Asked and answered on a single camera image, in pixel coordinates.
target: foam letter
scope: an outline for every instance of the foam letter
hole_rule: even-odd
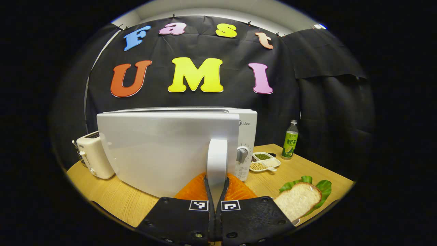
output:
[[[166,27],[161,29],[159,31],[160,34],[162,35],[167,35],[167,34],[173,34],[173,35],[179,35],[185,32],[185,28],[187,26],[187,24],[182,23],[182,22],[176,22],[176,23],[170,23],[165,25]]]
[[[220,85],[220,65],[222,60],[216,58],[206,59],[199,69],[188,57],[174,58],[172,62],[176,65],[174,69],[173,84],[168,87],[170,92],[184,92],[187,87],[184,85],[184,77],[192,91],[195,91],[205,77],[200,89],[203,92],[222,92]]]
[[[253,69],[253,75],[255,76],[253,91],[260,94],[273,93],[273,89],[269,86],[269,81],[267,81],[267,66],[260,63],[249,63],[249,67]]]
[[[144,38],[146,36],[146,30],[149,30],[150,26],[145,26],[140,28],[134,32],[131,32],[125,36],[126,39],[126,48],[125,51],[139,45],[142,42],[142,39],[138,40],[138,38]]]
[[[111,82],[111,93],[115,97],[130,97],[137,93],[144,83],[144,77],[146,76],[147,67],[152,64],[152,61],[139,61],[135,63],[137,72],[135,75],[134,83],[129,87],[123,86],[123,80],[125,79],[126,70],[131,67],[130,64],[121,64],[114,67],[114,76]]]
[[[271,40],[271,38],[267,37],[265,33],[255,32],[255,35],[260,38],[260,43],[262,46],[266,47],[267,49],[273,49],[273,45],[269,44],[268,42],[268,40]]]
[[[217,25],[217,29],[215,33],[222,37],[234,38],[237,36],[237,32],[234,31],[237,28],[234,25],[221,23]]]

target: microwave control knob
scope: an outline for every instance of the microwave control knob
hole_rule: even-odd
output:
[[[240,163],[244,162],[248,153],[249,153],[249,150],[246,147],[238,147],[238,149],[237,149],[237,161]]]

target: bread slice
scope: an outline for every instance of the bread slice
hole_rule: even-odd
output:
[[[304,216],[322,199],[320,190],[310,183],[300,182],[274,199],[276,205],[293,222]]]

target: table surface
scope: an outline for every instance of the table surface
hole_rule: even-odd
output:
[[[249,171],[245,184],[259,197],[275,198],[286,182],[300,179],[305,175],[312,177],[313,184],[324,179],[331,181],[332,192],[323,206],[310,215],[302,217],[297,226],[318,214],[333,201],[341,199],[353,186],[353,181],[296,154],[291,160],[283,160],[281,158],[282,148],[275,144],[255,146],[253,149],[254,152],[274,153],[276,159],[281,161],[276,172]],[[95,201],[109,213],[133,227],[140,224],[158,201],[157,197],[122,182],[117,175],[110,179],[99,179],[93,176],[81,162],[74,164],[67,171],[67,175],[88,200]]]

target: blue letter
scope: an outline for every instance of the blue letter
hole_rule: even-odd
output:
[[[138,40],[138,38],[144,38],[146,36],[146,31],[149,30],[150,26],[145,26],[141,29],[136,30],[135,32],[131,32],[125,36],[126,39],[126,48],[125,51],[139,45],[142,42],[142,39]]]

